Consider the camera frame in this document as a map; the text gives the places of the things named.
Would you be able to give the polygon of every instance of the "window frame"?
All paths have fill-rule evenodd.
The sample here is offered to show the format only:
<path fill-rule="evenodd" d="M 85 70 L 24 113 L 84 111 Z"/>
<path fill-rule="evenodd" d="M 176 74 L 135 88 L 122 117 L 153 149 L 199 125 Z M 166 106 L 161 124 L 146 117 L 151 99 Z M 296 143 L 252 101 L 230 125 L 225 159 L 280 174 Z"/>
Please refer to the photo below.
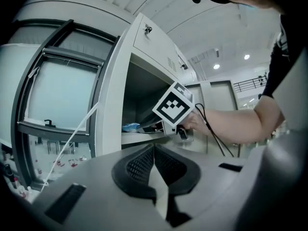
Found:
<path fill-rule="evenodd" d="M 56 30 L 41 44 L 28 63 L 17 87 L 11 117 L 12 150 L 21 183 L 24 186 L 31 186 L 33 189 L 40 190 L 43 182 L 38 180 L 35 175 L 28 136 L 33 135 L 46 139 L 67 141 L 74 131 L 61 128 L 50 128 L 24 121 L 27 100 L 33 83 L 33 78 L 28 78 L 28 75 L 35 68 L 41 66 L 48 57 L 72 60 L 84 66 L 96 68 L 97 72 L 88 105 L 89 111 L 98 101 L 106 67 L 120 37 L 115 37 L 89 26 L 74 23 L 73 20 L 29 19 L 15 21 L 13 25 L 14 31 L 24 26 L 47 26 L 56 28 Z M 58 47 L 73 31 L 88 34 L 89 37 L 96 37 L 112 44 L 106 60 Z M 95 120 L 96 112 L 87 120 L 86 131 L 77 132 L 72 139 L 73 142 L 88 143 L 91 157 L 95 157 Z"/>

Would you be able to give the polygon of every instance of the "black cable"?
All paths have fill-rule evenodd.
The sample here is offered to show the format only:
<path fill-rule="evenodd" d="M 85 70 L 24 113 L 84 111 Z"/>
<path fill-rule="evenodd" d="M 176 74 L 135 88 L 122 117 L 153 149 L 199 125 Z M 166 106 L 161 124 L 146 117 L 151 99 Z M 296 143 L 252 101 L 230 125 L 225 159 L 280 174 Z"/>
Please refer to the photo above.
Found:
<path fill-rule="evenodd" d="M 203 108 L 203 114 L 202 114 L 201 110 L 197 107 L 197 105 L 201 105 L 201 106 L 202 106 L 202 108 Z M 229 150 L 229 148 L 226 146 L 226 144 L 225 144 L 225 143 L 215 134 L 215 132 L 212 130 L 212 128 L 211 128 L 211 126 L 210 126 L 210 124 L 209 124 L 209 122 L 207 121 L 207 118 L 206 118 L 206 116 L 205 116 L 205 108 L 204 108 L 203 104 L 202 104 L 202 103 L 196 103 L 195 107 L 196 107 L 196 109 L 199 111 L 199 113 L 200 113 L 200 115 L 202 116 L 202 118 L 204 119 L 204 121 L 206 122 L 206 126 L 207 126 L 207 128 L 210 130 L 210 132 L 212 133 L 212 135 L 213 135 L 213 137 L 214 137 L 214 139 L 215 139 L 217 145 L 219 146 L 219 148 L 220 148 L 220 150 L 221 150 L 221 153 L 225 156 L 225 154 L 224 154 L 224 152 L 223 152 L 223 150 L 222 150 L 222 148 L 221 148 L 221 145 L 220 145 L 220 143 L 218 142 L 218 140 L 224 145 L 224 147 L 225 147 L 225 148 L 227 149 L 227 151 L 231 154 L 231 156 L 234 157 L 234 155 L 233 155 L 232 152 Z"/>
<path fill-rule="evenodd" d="M 195 105 L 196 109 L 200 112 L 200 115 L 201 115 L 202 118 L 206 121 L 206 117 L 202 115 L 201 110 L 197 107 L 197 104 Z M 209 123 L 206 123 L 206 125 L 207 125 L 208 129 L 210 130 L 210 132 L 212 133 L 214 139 L 216 140 L 216 143 L 217 143 L 217 145 L 219 146 L 221 153 L 223 154 L 223 156 L 226 156 L 225 153 L 224 153 L 224 151 L 223 151 L 223 149 L 221 148 L 220 143 L 217 141 L 217 138 L 216 138 L 216 136 L 215 136 L 213 130 L 210 128 Z"/>

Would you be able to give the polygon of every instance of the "ventilation slots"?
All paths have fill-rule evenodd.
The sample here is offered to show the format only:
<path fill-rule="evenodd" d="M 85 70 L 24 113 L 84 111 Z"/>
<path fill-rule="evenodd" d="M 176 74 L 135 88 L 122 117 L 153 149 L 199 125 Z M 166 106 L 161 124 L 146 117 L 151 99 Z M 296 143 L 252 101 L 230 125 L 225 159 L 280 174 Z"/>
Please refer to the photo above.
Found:
<path fill-rule="evenodd" d="M 177 71 L 174 61 L 172 61 L 169 57 L 168 57 L 168 65 L 169 67 L 171 67 L 171 69 L 173 69 L 174 72 Z"/>

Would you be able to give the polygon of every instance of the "lock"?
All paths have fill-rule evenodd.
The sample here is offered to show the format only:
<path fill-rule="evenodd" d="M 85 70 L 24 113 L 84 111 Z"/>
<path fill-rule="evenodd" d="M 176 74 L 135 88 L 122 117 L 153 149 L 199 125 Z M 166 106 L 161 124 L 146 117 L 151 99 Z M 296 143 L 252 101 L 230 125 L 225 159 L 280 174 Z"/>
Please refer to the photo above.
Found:
<path fill-rule="evenodd" d="M 145 29 L 143 31 L 145 35 L 148 35 L 152 31 L 152 28 L 149 25 L 145 24 Z"/>

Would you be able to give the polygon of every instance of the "person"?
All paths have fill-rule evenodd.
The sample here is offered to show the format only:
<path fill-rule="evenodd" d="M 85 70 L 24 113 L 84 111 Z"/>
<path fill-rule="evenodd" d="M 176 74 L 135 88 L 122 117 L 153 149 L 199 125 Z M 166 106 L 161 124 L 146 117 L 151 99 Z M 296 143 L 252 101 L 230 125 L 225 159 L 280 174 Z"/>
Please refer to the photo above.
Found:
<path fill-rule="evenodd" d="M 274 44 L 268 81 L 254 110 L 206 110 L 205 116 L 212 130 L 221 139 L 232 143 L 262 141 L 284 121 L 273 92 L 291 69 L 302 49 L 307 46 L 305 0 L 212 0 L 218 3 L 238 3 L 263 9 L 274 8 L 281 15 L 281 33 Z M 186 129 L 210 135 L 199 112 L 193 110 L 182 122 Z"/>

